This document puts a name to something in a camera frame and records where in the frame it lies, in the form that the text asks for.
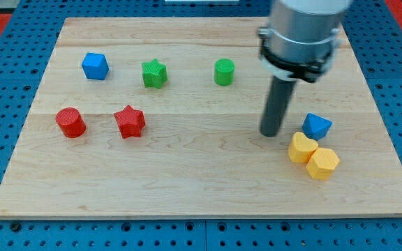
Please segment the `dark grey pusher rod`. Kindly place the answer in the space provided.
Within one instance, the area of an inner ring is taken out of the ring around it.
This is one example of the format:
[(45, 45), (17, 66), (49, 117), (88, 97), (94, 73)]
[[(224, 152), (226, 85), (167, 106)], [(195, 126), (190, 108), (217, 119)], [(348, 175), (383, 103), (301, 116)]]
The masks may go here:
[(277, 136), (288, 109), (296, 81), (273, 77), (260, 122), (260, 133), (265, 137)]

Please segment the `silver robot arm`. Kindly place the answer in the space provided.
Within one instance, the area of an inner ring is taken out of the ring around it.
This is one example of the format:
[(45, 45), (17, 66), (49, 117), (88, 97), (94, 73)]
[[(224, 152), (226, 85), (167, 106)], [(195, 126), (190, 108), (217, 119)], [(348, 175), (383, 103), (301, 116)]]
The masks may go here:
[(299, 79), (316, 82), (333, 64), (351, 0), (275, 0), (258, 29), (259, 57), (272, 74), (260, 133), (277, 136)]

